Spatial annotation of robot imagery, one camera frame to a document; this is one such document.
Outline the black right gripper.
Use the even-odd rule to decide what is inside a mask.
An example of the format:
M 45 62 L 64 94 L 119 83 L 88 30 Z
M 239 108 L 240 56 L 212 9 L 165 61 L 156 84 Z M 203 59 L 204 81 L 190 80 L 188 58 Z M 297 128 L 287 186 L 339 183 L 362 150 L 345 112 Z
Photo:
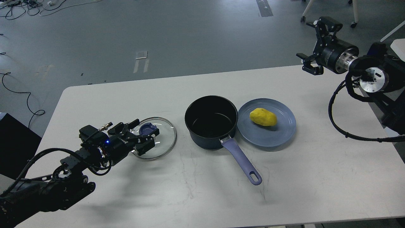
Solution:
M 343 24 L 331 17 L 320 17 L 312 23 L 307 22 L 306 25 L 315 29 L 317 41 L 323 44 L 320 45 L 320 54 L 313 53 L 307 56 L 296 53 L 296 56 L 302 60 L 302 70 L 312 75 L 322 75 L 323 67 L 336 74 L 347 72 L 360 51 L 357 46 L 337 39 L 336 34 L 342 29 Z M 313 66 L 312 63 L 316 62 L 317 58 L 317 66 Z

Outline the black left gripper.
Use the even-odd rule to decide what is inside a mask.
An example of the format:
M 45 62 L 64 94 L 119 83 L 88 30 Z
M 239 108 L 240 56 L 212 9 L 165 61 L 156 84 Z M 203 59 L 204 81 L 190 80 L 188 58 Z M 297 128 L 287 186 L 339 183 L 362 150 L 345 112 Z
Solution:
M 158 128 L 140 128 L 139 134 L 136 136 L 137 142 L 127 142 L 117 136 L 125 136 L 127 132 L 140 124 L 140 120 L 136 119 L 130 123 L 120 122 L 111 127 L 107 134 L 111 136 L 104 142 L 104 149 L 107 153 L 108 159 L 112 165 L 116 165 L 122 161 L 130 151 L 135 149 L 135 154 L 142 156 L 150 149 L 155 147 L 155 137 L 159 135 Z

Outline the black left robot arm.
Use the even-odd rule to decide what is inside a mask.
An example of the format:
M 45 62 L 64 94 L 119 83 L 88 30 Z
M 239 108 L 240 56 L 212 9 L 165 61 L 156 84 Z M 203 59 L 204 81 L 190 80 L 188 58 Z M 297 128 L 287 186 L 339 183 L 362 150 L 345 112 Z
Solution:
M 67 210 L 89 194 L 96 184 L 83 172 L 106 175 L 131 151 L 141 155 L 155 146 L 159 129 L 152 123 L 140 127 L 139 134 L 131 132 L 140 125 L 138 119 L 130 123 L 107 123 L 97 129 L 87 125 L 79 130 L 81 147 L 77 151 L 49 148 L 28 160 L 16 180 L 1 194 L 1 227 L 14 228 L 38 212 Z M 69 156 L 61 159 L 51 174 L 28 179 L 26 174 L 40 158 L 62 151 Z

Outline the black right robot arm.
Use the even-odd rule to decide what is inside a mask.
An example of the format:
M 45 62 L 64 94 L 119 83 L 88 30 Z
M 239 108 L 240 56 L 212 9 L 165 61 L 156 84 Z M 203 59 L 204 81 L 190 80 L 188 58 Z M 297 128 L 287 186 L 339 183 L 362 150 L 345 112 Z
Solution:
M 346 138 L 369 142 L 397 143 L 404 141 L 404 92 L 395 100 L 388 93 L 404 90 L 404 61 L 389 55 L 386 45 L 373 43 L 367 55 L 360 56 L 359 48 L 337 38 L 343 25 L 331 17 L 320 17 L 307 23 L 315 29 L 317 42 L 310 56 L 297 53 L 302 70 L 322 75 L 324 69 L 335 74 L 346 73 L 345 79 L 333 92 L 328 104 L 328 115 L 333 127 Z M 374 103 L 382 111 L 382 125 L 398 133 L 395 137 L 367 138 L 341 129 L 333 119 L 333 104 L 340 90 L 345 88 L 350 97 Z

